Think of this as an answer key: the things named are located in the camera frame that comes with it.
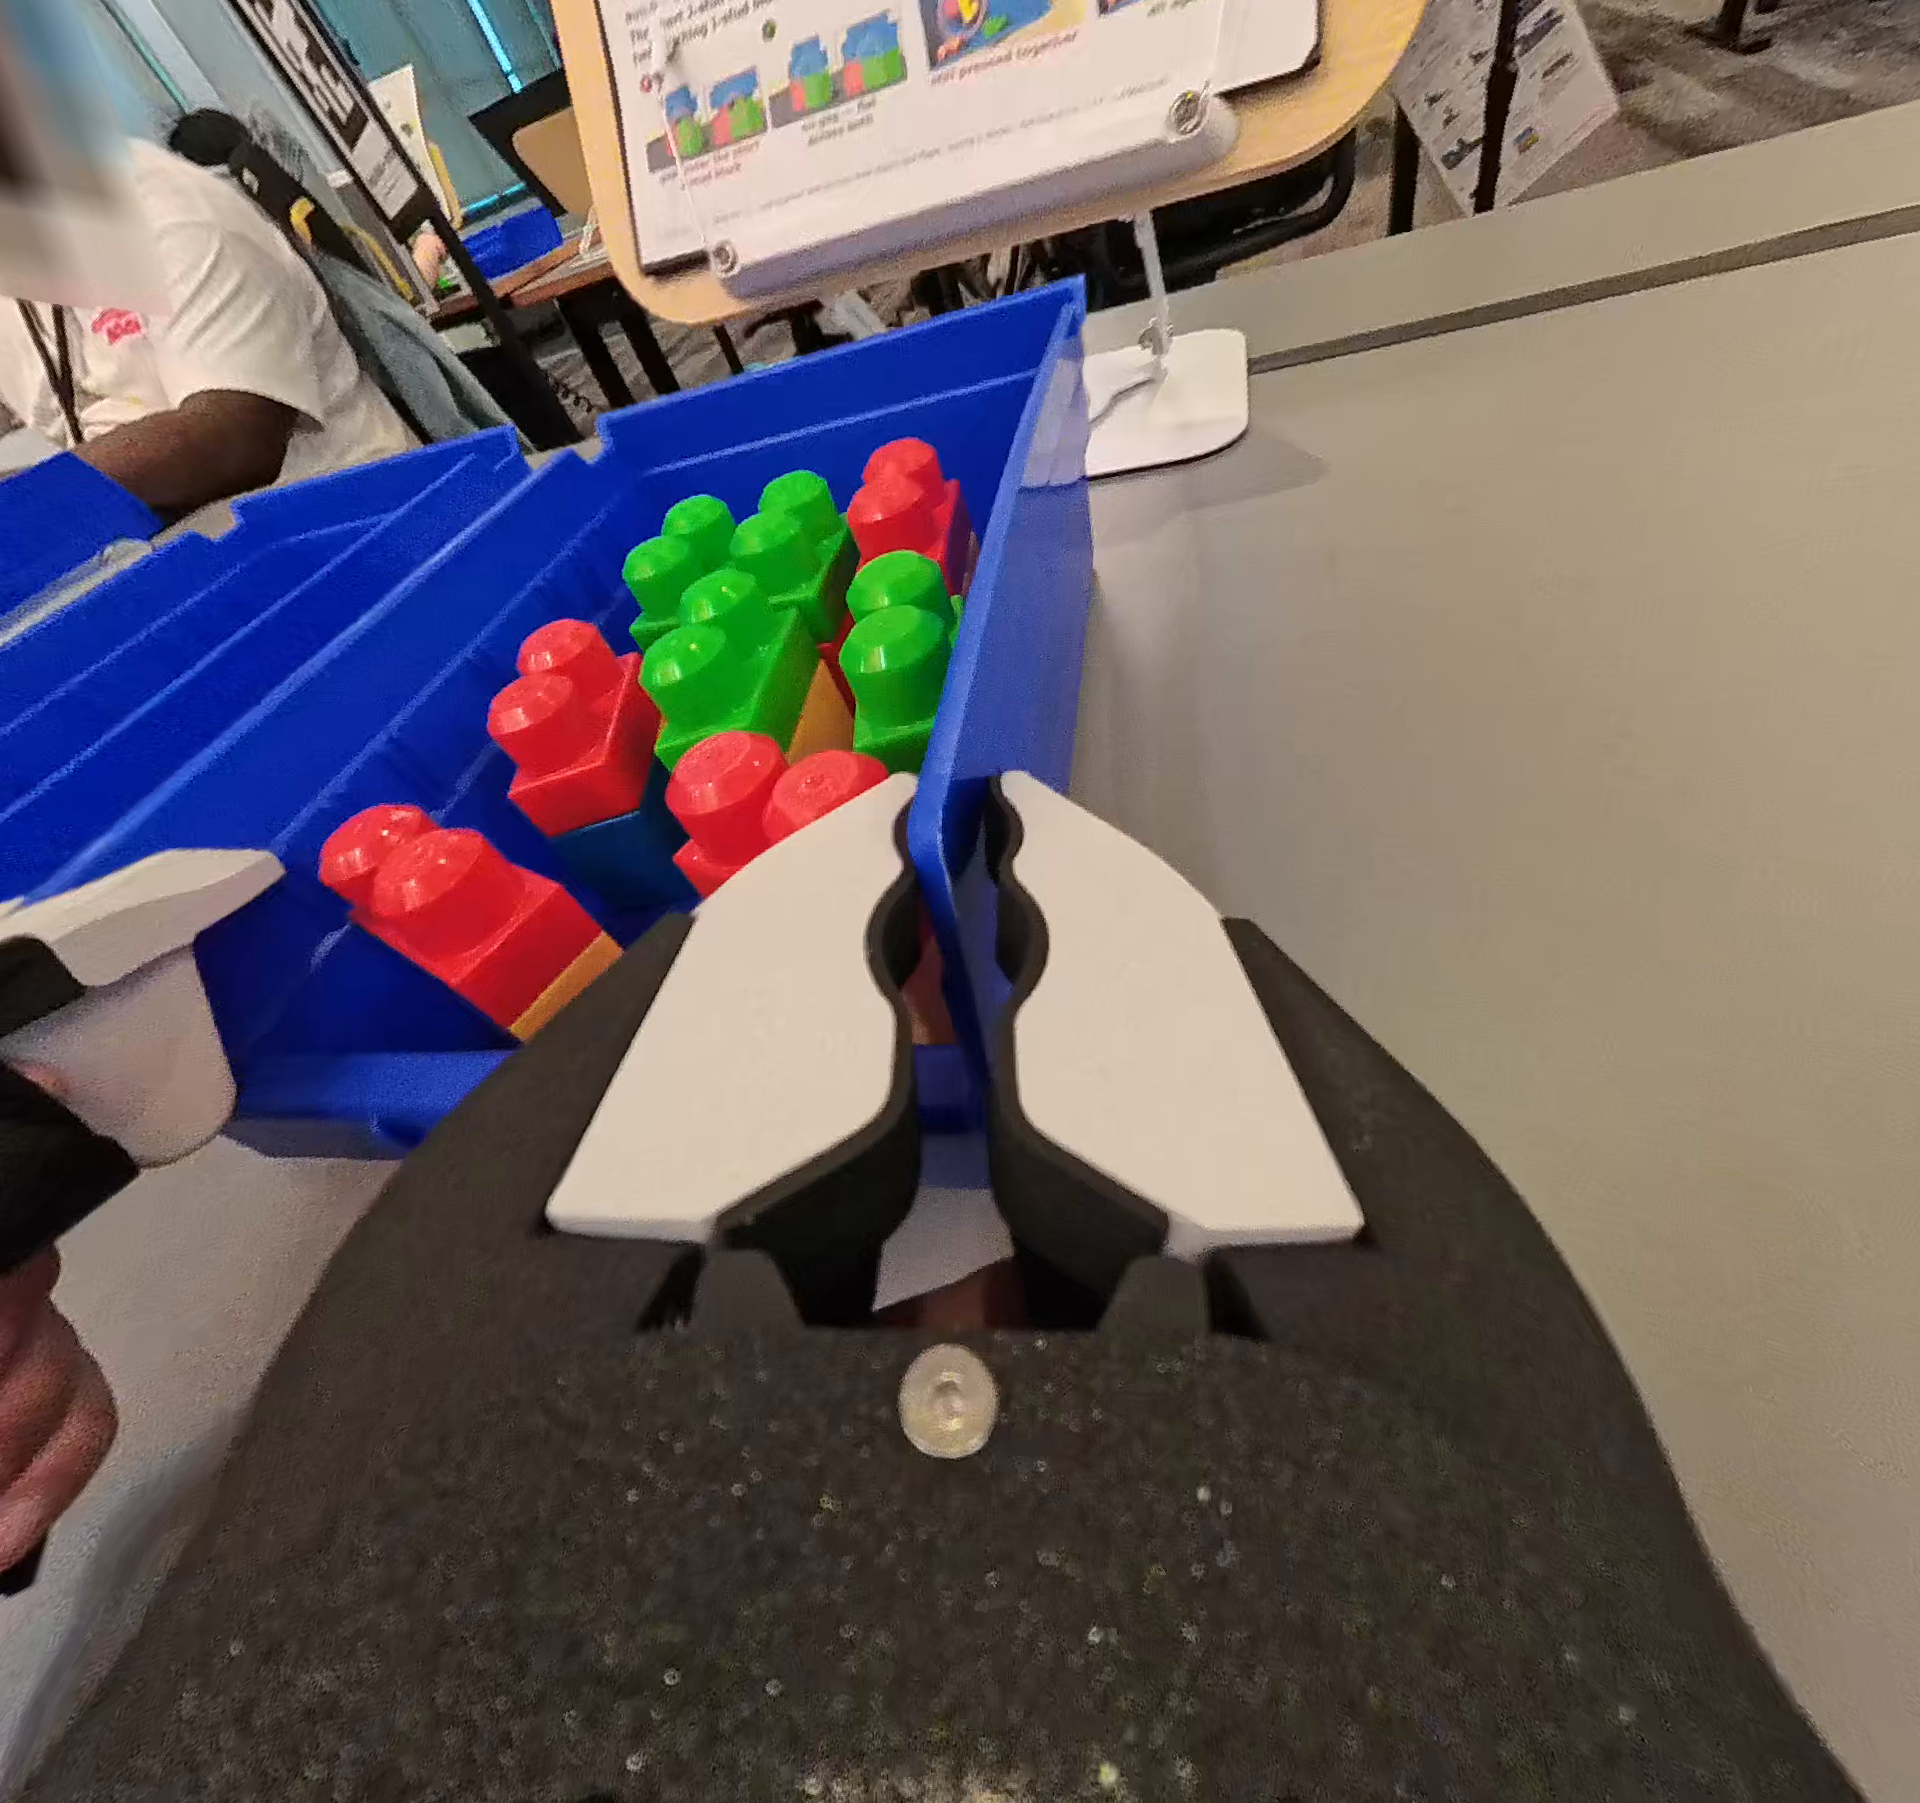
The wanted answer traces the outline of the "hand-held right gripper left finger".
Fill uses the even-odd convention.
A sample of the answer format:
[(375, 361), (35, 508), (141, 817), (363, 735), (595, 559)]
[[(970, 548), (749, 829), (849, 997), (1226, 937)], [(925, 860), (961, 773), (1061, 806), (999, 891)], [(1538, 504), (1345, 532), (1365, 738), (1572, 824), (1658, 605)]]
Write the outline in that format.
[(546, 1198), (552, 1231), (758, 1252), (809, 1322), (871, 1317), (920, 1188), (914, 790), (886, 773), (698, 906)]

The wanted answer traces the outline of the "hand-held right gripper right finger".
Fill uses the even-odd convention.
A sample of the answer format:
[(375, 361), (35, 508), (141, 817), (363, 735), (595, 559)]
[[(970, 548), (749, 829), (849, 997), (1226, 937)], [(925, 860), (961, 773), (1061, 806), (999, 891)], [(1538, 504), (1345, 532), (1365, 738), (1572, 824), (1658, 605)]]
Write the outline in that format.
[(1207, 1326), (1229, 1265), (1363, 1235), (1257, 925), (1023, 768), (983, 790), (980, 872), (986, 1167), (1032, 1322), (1095, 1326), (1169, 1259)]

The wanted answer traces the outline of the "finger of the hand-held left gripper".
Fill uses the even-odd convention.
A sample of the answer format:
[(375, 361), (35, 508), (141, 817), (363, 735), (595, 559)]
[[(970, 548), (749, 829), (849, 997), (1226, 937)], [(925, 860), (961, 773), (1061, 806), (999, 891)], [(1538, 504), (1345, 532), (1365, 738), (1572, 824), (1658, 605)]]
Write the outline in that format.
[(83, 993), (191, 948), (282, 878), (270, 851), (156, 851), (44, 900), (2, 906), (2, 972), (48, 955)]

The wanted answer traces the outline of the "pile of toy blocks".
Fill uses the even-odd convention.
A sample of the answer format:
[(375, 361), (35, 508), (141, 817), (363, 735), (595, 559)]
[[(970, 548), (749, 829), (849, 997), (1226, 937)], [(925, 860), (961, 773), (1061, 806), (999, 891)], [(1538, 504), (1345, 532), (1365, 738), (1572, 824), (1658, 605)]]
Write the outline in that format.
[(513, 1039), (621, 955), (601, 921), (715, 894), (886, 773), (914, 772), (973, 556), (962, 484), (917, 435), (883, 441), (847, 504), (785, 471), (733, 517), (671, 504), (628, 548), (627, 645), (585, 617), (530, 629), (487, 738), (561, 875), (493, 833), (384, 800), (315, 869), (346, 917)]

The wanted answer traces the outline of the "blue plastic bin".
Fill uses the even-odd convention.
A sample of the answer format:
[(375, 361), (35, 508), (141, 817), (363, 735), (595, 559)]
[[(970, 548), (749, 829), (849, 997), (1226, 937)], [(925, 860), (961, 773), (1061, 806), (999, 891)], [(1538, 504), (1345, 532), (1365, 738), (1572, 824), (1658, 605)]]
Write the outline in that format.
[(530, 203), (510, 213), (488, 216), (487, 222), (464, 222), (461, 247), (478, 271), (497, 286), (497, 279), (561, 250), (564, 222), (546, 206)]
[(150, 543), (165, 522), (98, 468), (59, 449), (2, 474), (2, 617), (93, 565), (117, 543)]
[(315, 878), (327, 830), (408, 800), (534, 872), (487, 735), (518, 639), (582, 617), (628, 639), (628, 550), (667, 505), (737, 514), (782, 471), (838, 504), (871, 455), (931, 444), (980, 550), (907, 844), (941, 951), (989, 948), (961, 894), (983, 784), (1071, 785), (1090, 601), (1081, 288), (1056, 282), (645, 401), (594, 455), (534, 468), (510, 428), (236, 504), (2, 645), (2, 896), (48, 900), (144, 855), (270, 851), (282, 878), (209, 930), (199, 967), (238, 1082), (232, 1133), (291, 1156), (415, 1146), (510, 1039), (348, 924)]

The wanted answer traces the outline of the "grey desk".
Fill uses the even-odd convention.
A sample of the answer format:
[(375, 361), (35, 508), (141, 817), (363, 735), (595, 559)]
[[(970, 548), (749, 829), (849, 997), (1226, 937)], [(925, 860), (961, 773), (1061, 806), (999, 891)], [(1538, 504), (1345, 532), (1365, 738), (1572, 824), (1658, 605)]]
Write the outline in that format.
[(1916, 1797), (1916, 106), (1178, 295), (1072, 796), (1520, 1188), (1754, 1630)]

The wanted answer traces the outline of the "person's left hand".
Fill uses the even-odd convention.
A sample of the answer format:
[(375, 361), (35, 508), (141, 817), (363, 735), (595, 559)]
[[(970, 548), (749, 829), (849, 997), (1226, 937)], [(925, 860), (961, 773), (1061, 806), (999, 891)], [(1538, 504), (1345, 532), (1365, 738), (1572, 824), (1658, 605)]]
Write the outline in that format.
[(124, 1150), (44, 1073), (2, 1066), (2, 1590), (26, 1584), (53, 1523), (98, 1471), (117, 1410), (53, 1291), (59, 1240), (130, 1185)]

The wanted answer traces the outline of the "blue denim jacket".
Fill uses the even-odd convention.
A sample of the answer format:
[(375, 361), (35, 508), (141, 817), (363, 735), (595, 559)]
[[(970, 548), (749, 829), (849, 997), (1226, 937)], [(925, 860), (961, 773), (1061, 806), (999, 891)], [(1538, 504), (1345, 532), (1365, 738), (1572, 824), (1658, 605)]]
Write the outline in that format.
[(442, 447), (493, 428), (506, 428), (521, 441), (510, 411), (391, 282), (299, 230), (290, 230), (287, 240), (315, 274), (348, 350), (417, 447)]

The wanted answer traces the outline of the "black and white patterned poster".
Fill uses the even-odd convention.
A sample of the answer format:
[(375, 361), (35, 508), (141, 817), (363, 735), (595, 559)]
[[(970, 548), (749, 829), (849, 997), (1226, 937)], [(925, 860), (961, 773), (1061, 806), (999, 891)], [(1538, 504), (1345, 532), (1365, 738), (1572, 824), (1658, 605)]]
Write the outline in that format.
[(226, 0), (397, 240), (442, 222), (433, 185), (312, 0)]

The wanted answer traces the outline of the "wooden board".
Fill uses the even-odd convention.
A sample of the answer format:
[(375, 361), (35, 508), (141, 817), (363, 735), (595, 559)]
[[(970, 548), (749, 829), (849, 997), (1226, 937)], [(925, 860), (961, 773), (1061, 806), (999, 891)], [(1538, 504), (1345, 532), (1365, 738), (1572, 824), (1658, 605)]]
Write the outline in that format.
[(642, 306), (676, 325), (706, 326), (1281, 176), (1357, 128), (1402, 63), (1427, 0), (1320, 0), (1318, 63), (1292, 79), (1233, 94), (1213, 88), (1207, 116), (1189, 140), (1151, 143), (1084, 176), (1016, 191), (1010, 203), (944, 206), (949, 236), (941, 239), (913, 233), (897, 250), (856, 244), (849, 256), (804, 256), (798, 276), (773, 282), (733, 279), (706, 264), (663, 268), (645, 250), (628, 203), (628, 158), (595, 0), (548, 2), (582, 136), (576, 191), (589, 195), (601, 253)]

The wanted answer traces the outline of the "printed floor sign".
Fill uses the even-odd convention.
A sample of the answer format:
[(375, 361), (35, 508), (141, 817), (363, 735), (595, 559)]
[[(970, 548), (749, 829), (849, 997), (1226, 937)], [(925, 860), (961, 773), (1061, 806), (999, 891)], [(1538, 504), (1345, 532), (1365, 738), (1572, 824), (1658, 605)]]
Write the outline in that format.
[(1459, 210), (1476, 210), (1478, 163), (1496, 140), (1493, 203), (1518, 203), (1615, 116), (1618, 97), (1578, 0), (1515, 0), (1515, 88), (1487, 128), (1503, 0), (1427, 0), (1390, 79), (1393, 101)]

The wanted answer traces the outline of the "printed instruction sheet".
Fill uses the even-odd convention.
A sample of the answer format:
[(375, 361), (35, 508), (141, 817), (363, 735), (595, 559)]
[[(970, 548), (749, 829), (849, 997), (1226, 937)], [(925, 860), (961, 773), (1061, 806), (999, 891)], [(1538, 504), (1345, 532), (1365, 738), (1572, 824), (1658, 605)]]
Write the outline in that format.
[(1222, 158), (1320, 0), (594, 0), (645, 271), (737, 291)]

